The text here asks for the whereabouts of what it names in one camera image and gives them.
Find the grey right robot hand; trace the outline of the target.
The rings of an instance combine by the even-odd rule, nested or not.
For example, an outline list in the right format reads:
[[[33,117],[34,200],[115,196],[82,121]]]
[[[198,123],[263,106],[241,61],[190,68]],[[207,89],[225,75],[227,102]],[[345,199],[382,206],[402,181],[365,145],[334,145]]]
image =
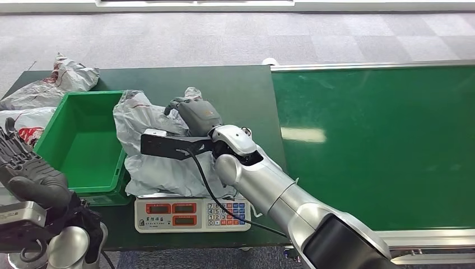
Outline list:
[[[223,121],[215,107],[201,97],[175,98],[165,107],[164,114],[169,115],[175,109],[188,126],[188,136],[206,137],[215,127],[223,125]]]

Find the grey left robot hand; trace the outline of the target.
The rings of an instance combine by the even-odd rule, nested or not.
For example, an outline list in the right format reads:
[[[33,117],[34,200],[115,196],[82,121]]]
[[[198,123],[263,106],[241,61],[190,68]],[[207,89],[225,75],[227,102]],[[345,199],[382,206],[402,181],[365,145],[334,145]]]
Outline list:
[[[1,183],[18,200],[45,209],[64,209],[72,197],[66,176],[20,137],[11,117],[1,128]]]

